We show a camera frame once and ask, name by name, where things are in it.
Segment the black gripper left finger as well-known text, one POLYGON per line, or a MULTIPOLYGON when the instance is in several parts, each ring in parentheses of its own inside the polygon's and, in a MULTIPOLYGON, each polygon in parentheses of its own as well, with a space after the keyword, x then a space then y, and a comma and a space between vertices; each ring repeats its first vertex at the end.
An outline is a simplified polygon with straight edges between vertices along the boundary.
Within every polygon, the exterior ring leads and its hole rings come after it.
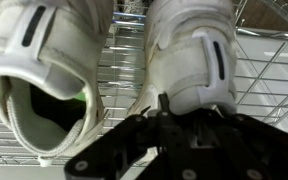
POLYGON ((129 115, 115 128, 71 158, 66 180, 119 180, 150 148, 163 149, 162 113, 169 114, 168 96, 158 96, 158 108, 129 115))

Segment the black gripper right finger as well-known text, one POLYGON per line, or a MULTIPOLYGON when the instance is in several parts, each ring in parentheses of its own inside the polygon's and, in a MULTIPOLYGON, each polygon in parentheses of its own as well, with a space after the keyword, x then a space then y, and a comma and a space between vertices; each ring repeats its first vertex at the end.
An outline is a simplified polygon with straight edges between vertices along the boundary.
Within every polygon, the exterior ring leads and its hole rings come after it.
POLYGON ((245 114, 197 112, 198 143, 219 151, 231 180, 288 180, 288 133, 245 114))

